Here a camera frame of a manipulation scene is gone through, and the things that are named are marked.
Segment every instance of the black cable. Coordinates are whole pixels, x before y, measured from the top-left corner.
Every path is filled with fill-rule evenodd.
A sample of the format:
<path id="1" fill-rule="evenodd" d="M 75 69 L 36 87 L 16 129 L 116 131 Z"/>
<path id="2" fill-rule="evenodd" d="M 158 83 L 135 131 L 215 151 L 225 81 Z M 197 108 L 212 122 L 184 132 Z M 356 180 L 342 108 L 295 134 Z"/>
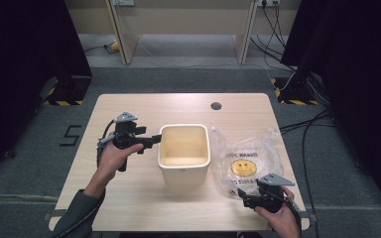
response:
<path id="1" fill-rule="evenodd" d="M 313 90 L 315 95 L 319 97 L 318 99 L 314 96 L 317 102 L 319 102 L 322 105 L 329 106 L 330 100 L 325 93 L 323 85 L 319 82 L 319 79 L 317 79 L 312 72 L 309 73 L 309 76 L 307 78 L 307 83 L 309 85 L 309 91 L 311 92 L 311 95 L 314 95 L 312 93 L 312 90 Z"/>
<path id="2" fill-rule="evenodd" d="M 106 129 L 104 129 L 103 136 L 101 137 L 101 139 L 106 138 L 107 132 L 113 123 L 114 123 L 114 120 L 111 120 L 109 122 L 109 124 L 106 126 Z M 97 147 L 97 166 L 98 166 L 98 163 L 100 162 L 100 157 L 101 157 L 101 153 L 103 153 L 103 149 L 104 149 L 103 147 Z"/>
<path id="3" fill-rule="evenodd" d="M 276 61 L 280 61 L 280 59 L 278 59 L 277 57 L 275 57 L 274 55 L 266 52 L 265 50 L 263 50 L 261 47 L 259 47 L 255 41 L 253 40 L 252 37 L 250 37 L 250 41 L 259 49 L 259 51 L 261 51 L 263 54 L 264 54 L 264 60 L 265 60 L 265 63 L 267 64 L 267 66 L 271 67 L 271 68 L 276 68 L 276 69 L 281 69 L 281 70 L 285 70 L 285 71 L 288 71 L 288 72 L 294 72 L 295 69 L 293 69 L 292 67 L 290 66 L 287 66 L 285 64 L 283 64 L 285 67 L 289 68 L 290 70 L 288 69 L 285 69 L 285 68 L 281 68 L 281 67 L 275 67 L 275 66 L 272 66 L 272 65 L 269 65 L 268 62 L 266 61 L 265 59 L 265 54 L 268 55 L 269 57 L 271 57 L 272 59 L 276 60 Z"/>
<path id="4" fill-rule="evenodd" d="M 308 194 L 309 194 L 309 200 L 311 201 L 311 206 L 312 206 L 312 213 L 314 215 L 317 215 L 317 211 L 315 209 L 315 203 L 314 203 L 314 199 L 312 197 L 312 192 L 311 192 L 311 185 L 309 184 L 309 178 L 308 178 L 308 169 L 307 169 L 307 165 L 306 165 L 306 152 L 305 152 L 305 141 L 306 141 L 306 135 L 308 133 L 308 130 L 309 128 L 312 126 L 312 124 L 323 114 L 327 111 L 324 110 L 322 111 L 320 114 L 318 114 L 311 122 L 309 122 L 309 124 L 306 126 L 306 129 L 305 129 L 305 132 L 303 133 L 303 140 L 302 140 L 302 160 L 303 160 L 303 169 L 304 169 L 304 174 L 305 174 L 305 181 L 306 181 L 306 187 L 308 189 Z M 318 231 L 318 218 L 316 221 L 314 221 L 315 223 L 315 232 L 316 232 L 316 236 L 317 238 L 319 237 L 319 231 Z"/>
<path id="5" fill-rule="evenodd" d="M 280 127 L 280 131 L 281 131 L 281 134 L 284 135 L 286 134 L 287 132 L 290 132 L 290 131 L 293 131 L 295 129 L 298 129 L 298 128 L 301 128 L 301 127 L 305 127 L 307 125 L 309 125 L 312 121 L 316 121 L 318 119 L 321 119 L 321 118 L 324 118 L 324 117 L 327 117 L 329 116 L 328 114 L 326 115 L 321 115 L 319 116 L 318 118 L 316 119 L 310 119 L 310 120 L 306 120 L 306 121 L 303 121 L 303 122 L 298 122 L 298 123 L 295 123 L 295 124 L 291 124 L 291 125 L 287 125 L 287 126 L 283 126 L 283 127 Z M 333 127 L 331 125 L 312 125 L 312 126 L 327 126 L 327 127 Z"/>
<path id="6" fill-rule="evenodd" d="M 92 51 L 92 50 L 95 50 L 95 49 L 105 48 L 106 51 L 107 51 L 109 54 L 116 54 L 116 53 L 118 53 L 117 51 L 112 52 L 112 51 L 109 50 L 109 47 L 110 47 L 111 45 L 113 45 L 114 43 L 115 43 L 115 42 L 112 42 L 112 43 L 110 43 L 109 45 L 103 45 L 103 46 L 100 46 L 100 47 L 89 48 L 89 49 L 84 50 L 84 52 L 86 53 L 86 52 L 89 52 L 89 51 Z"/>
<path id="7" fill-rule="evenodd" d="M 273 31 L 272 36 L 275 36 L 275 37 L 277 38 L 277 40 L 281 43 L 281 45 L 283 45 L 283 47 L 285 47 L 286 45 L 284 44 L 284 42 L 281 42 L 281 39 L 278 37 L 278 34 L 277 34 L 277 32 L 275 31 L 275 29 L 277 28 L 277 23 L 278 23 L 278 22 L 275 22 L 275 27 L 273 27 L 273 26 L 272 26 L 272 23 L 271 23 L 271 20 L 269 19 L 268 14 L 267 14 L 267 12 L 265 11 L 265 8 L 263 9 L 263 11 L 264 11 L 264 15 L 265 15 L 265 17 L 267 18 L 268 23 L 270 24 L 271 29 L 272 29 L 272 31 Z"/>
<path id="8" fill-rule="evenodd" d="M 267 46 L 265 45 L 265 44 L 263 44 L 262 43 L 262 41 L 261 41 L 261 39 L 259 38 L 259 35 L 256 35 L 256 38 L 258 39 L 258 41 L 259 41 L 259 43 L 262 45 L 262 46 L 264 46 L 265 47 L 265 49 L 267 48 Z M 273 49 L 269 49 L 271 52 L 273 52 L 273 53 L 275 53 L 275 54 L 277 54 L 277 55 L 280 55 L 280 56 L 282 56 L 283 54 L 282 53 L 280 53 L 280 52 L 277 52 L 277 51 L 275 51 L 275 50 L 273 50 Z"/>
<path id="9" fill-rule="evenodd" d="M 278 23 L 278 30 L 280 32 L 280 37 L 281 37 L 281 40 L 283 41 L 283 47 L 285 48 L 286 47 L 286 43 L 284 41 L 284 38 L 283 38 L 283 33 L 281 32 L 281 25 L 280 25 L 280 20 L 279 20 L 279 16 L 280 16 L 280 6 L 277 4 L 277 2 L 274 1 L 274 6 L 275 6 L 275 16 L 277 17 L 276 18 L 276 21 Z"/>

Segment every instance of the power cord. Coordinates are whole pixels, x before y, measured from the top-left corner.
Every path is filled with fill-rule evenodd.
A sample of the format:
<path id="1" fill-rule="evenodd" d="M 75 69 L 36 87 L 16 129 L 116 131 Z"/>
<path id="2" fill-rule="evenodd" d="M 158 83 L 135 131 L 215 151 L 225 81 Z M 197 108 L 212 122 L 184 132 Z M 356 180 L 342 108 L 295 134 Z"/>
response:
<path id="1" fill-rule="evenodd" d="M 281 37 L 281 40 L 282 40 L 282 43 L 283 43 L 283 47 L 285 48 L 286 47 L 286 42 L 284 41 L 283 33 L 281 32 L 281 25 L 280 25 L 280 20 L 279 20 L 280 6 L 277 4 L 276 1 L 274 1 L 274 7 L 275 7 L 276 21 L 278 23 L 278 31 L 280 32 L 280 37 Z"/>
<path id="2" fill-rule="evenodd" d="M 255 41 L 253 40 L 252 37 L 250 37 L 250 41 L 259 49 L 259 51 L 261 51 L 263 54 L 266 54 L 267 56 L 269 56 L 270 58 L 276 60 L 276 61 L 280 61 L 280 59 L 278 59 L 278 57 L 272 55 L 271 53 L 269 53 L 268 51 L 272 51 L 272 52 L 275 52 L 278 54 L 278 52 L 276 51 L 273 51 L 271 49 L 269 49 L 267 46 L 265 46 L 265 44 L 263 44 L 261 42 L 261 44 L 265 47 L 265 49 L 262 49 L 260 46 L 258 46 L 258 44 L 255 43 Z"/>
<path id="3" fill-rule="evenodd" d="M 114 51 L 112 52 L 111 50 L 109 50 L 110 46 L 112 46 L 113 44 L 115 44 L 116 42 L 112 42 L 110 43 L 109 45 L 103 45 L 103 46 L 99 46 L 99 47 L 93 47 L 93 48 L 89 48 L 89 49 L 86 49 L 84 50 L 84 52 L 89 52 L 89 51 L 92 51 L 92 50 L 95 50 L 95 49 L 100 49 L 100 48 L 105 48 L 106 51 L 109 53 L 109 54 L 116 54 L 116 53 L 119 53 L 119 51 Z"/>
<path id="4" fill-rule="evenodd" d="M 314 203 L 314 200 L 313 200 L 313 197 L 312 197 L 311 186 L 310 186 L 309 178 L 308 178 L 308 169 L 307 169 L 307 164 L 306 164 L 305 143 L 306 143 L 306 135 L 308 133 L 309 128 L 311 126 L 314 126 L 314 122 L 315 121 L 317 121 L 317 120 L 319 120 L 321 118 L 324 118 L 324 117 L 328 117 L 329 113 L 325 114 L 327 111 L 328 111 L 328 109 L 323 110 L 314 119 L 307 120 L 307 121 L 300 122 L 300 123 L 296 123 L 296 124 L 289 125 L 289 126 L 280 127 L 280 131 L 281 130 L 284 130 L 284 131 L 287 130 L 285 132 L 285 133 L 287 133 L 287 132 L 289 132 L 291 130 L 294 130 L 294 129 L 306 126 L 305 131 L 303 133 L 303 140 L 302 140 L 302 160 L 303 160 L 303 169 L 304 169 L 304 174 L 305 174 L 306 186 L 307 186 L 307 189 L 308 189 L 309 200 L 310 200 L 311 206 L 312 206 L 312 214 L 314 216 L 317 216 L 317 212 L 316 212 L 316 209 L 315 209 L 315 203 Z M 318 238 L 319 237 L 319 233 L 318 233 L 318 218 L 317 218 L 317 220 L 314 221 L 314 224 L 315 224 L 316 237 Z"/>
<path id="5" fill-rule="evenodd" d="M 256 35 L 256 38 L 258 39 L 259 43 L 260 43 L 263 47 L 265 47 L 265 49 L 267 49 L 267 46 L 266 46 L 265 44 L 262 43 L 261 39 L 259 38 L 259 35 Z M 275 51 L 274 49 L 271 49 L 271 48 L 269 48 L 269 51 L 270 51 L 270 52 L 273 52 L 273 53 L 275 53 L 275 54 L 277 54 L 277 55 L 279 55 L 279 56 L 282 56 L 282 55 L 283 55 L 281 52 L 277 52 L 277 51 Z"/>
<path id="6" fill-rule="evenodd" d="M 279 21 L 278 21 L 278 14 L 279 14 L 279 11 L 277 11 L 277 5 L 274 4 L 274 5 L 275 5 L 275 8 L 276 8 L 276 11 L 275 11 L 275 12 L 276 12 L 276 18 L 277 18 L 277 21 L 275 22 L 275 26 L 274 26 L 274 27 L 272 26 L 271 20 L 269 19 L 267 12 L 265 11 L 265 7 L 266 7 L 266 5 L 267 5 L 267 1 L 266 1 L 266 0 L 262 0 L 262 11 L 264 12 L 264 15 L 265 15 L 266 19 L 268 20 L 268 23 L 269 23 L 269 25 L 270 25 L 270 27 L 271 27 L 271 29 L 272 29 L 272 31 L 273 31 L 272 36 L 273 36 L 273 37 L 275 36 L 275 37 L 277 38 L 277 40 L 281 43 L 281 45 L 283 45 L 283 47 L 285 47 L 286 44 L 284 43 L 284 40 L 280 39 L 280 38 L 278 37 L 277 32 L 276 32 L 277 26 L 279 26 Z"/>
<path id="7" fill-rule="evenodd" d="M 252 37 L 250 37 L 250 41 L 259 49 L 259 51 L 261 51 L 263 54 L 264 54 L 264 61 L 265 61 L 265 64 L 271 68 L 276 68 L 276 69 L 280 69 L 280 70 L 284 70 L 284 71 L 288 71 L 288 72 L 294 72 L 296 71 L 294 68 L 292 68 L 291 66 L 287 66 L 285 64 L 283 64 L 285 67 L 289 68 L 289 69 L 285 69 L 285 68 L 281 68 L 281 67 L 275 67 L 275 66 L 271 66 L 268 64 L 267 60 L 266 60 L 266 57 L 265 55 L 271 57 L 273 60 L 276 60 L 276 61 L 280 61 L 280 59 L 278 59 L 276 56 L 272 55 L 271 53 L 268 52 L 268 47 L 264 50 L 262 49 L 260 46 L 258 46 L 255 41 L 253 40 Z"/>

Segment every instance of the clear plastic bag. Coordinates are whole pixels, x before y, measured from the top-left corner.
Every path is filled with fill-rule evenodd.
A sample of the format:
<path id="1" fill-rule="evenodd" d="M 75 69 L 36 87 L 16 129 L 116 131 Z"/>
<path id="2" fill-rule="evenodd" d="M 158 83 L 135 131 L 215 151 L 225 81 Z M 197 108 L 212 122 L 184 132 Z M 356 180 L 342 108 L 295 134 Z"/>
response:
<path id="1" fill-rule="evenodd" d="M 283 165 L 275 148 L 278 135 L 277 130 L 269 128 L 260 138 L 231 144 L 218 128 L 211 128 L 211 168 L 221 190 L 237 197 L 237 188 L 254 193 L 260 177 L 269 173 L 282 176 Z"/>

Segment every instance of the yellow black hazard tape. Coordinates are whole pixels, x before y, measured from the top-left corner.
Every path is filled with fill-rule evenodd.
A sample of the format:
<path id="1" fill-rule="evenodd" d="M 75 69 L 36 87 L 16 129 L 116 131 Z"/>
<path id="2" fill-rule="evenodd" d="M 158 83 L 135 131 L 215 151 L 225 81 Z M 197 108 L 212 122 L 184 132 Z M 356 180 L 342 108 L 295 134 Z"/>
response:
<path id="1" fill-rule="evenodd" d="M 281 90 L 277 89 L 276 85 L 276 79 L 271 79 L 272 84 L 274 84 L 275 89 L 275 95 L 277 96 L 278 102 L 282 104 L 295 104 L 295 105 L 318 105 L 318 102 L 316 100 L 298 100 L 298 99 L 283 99 L 281 96 Z"/>
<path id="2" fill-rule="evenodd" d="M 90 82 L 90 78 L 74 78 L 73 83 L 75 85 L 75 89 L 69 91 L 61 89 L 61 86 L 57 81 L 54 87 L 51 88 L 44 104 L 55 106 L 81 105 Z"/>

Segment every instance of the black stand base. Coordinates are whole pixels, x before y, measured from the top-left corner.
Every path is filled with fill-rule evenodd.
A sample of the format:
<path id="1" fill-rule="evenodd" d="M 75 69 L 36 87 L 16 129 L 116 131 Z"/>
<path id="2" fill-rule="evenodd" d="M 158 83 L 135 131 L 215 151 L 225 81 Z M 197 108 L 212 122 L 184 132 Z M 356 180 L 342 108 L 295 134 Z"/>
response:
<path id="1" fill-rule="evenodd" d="M 72 78 L 69 83 L 57 81 L 45 100 L 45 105 L 81 105 L 91 78 Z"/>
<path id="2" fill-rule="evenodd" d="M 312 96 L 308 84 L 304 83 L 299 88 L 293 87 L 287 82 L 290 79 L 288 77 L 276 77 L 272 80 L 275 88 L 275 94 L 280 103 L 284 104 L 298 104 L 298 105 L 318 105 L 318 102 Z"/>

